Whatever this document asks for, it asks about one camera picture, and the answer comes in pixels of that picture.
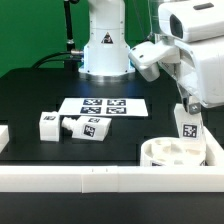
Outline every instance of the white container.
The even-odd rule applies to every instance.
[[[73,131],[72,138],[103,141],[106,137],[111,118],[81,116],[78,120],[65,117],[62,127]]]
[[[188,148],[179,138],[154,138],[141,147],[140,166],[201,166],[206,153]]]
[[[57,112],[42,112],[39,126],[41,141],[59,141],[60,123]]]

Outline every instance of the white cube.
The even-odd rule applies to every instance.
[[[39,122],[41,141],[59,141],[59,117],[57,112],[42,112]]]
[[[9,142],[9,131],[7,125],[0,125],[0,153]]]

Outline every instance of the warning label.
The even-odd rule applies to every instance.
[[[102,44],[113,44],[113,40],[109,34],[109,32],[107,32],[107,34],[105,35],[105,37],[103,38]]]

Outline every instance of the white foam block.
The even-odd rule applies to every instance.
[[[1,166],[0,192],[81,192],[80,167]]]
[[[0,153],[9,142],[9,131],[7,125],[0,125]]]
[[[218,167],[120,167],[119,192],[223,192]]]
[[[118,167],[89,167],[82,175],[82,192],[118,192]]]
[[[42,112],[39,122],[41,141],[59,141],[59,117],[57,112]]]

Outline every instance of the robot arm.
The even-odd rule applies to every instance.
[[[195,100],[207,108],[224,105],[224,2],[155,2],[158,11],[151,14],[156,41],[130,51],[135,67],[152,81],[159,75],[147,70],[158,63],[176,80],[183,99],[193,96],[185,100],[187,104],[193,101],[193,108],[199,108]]]

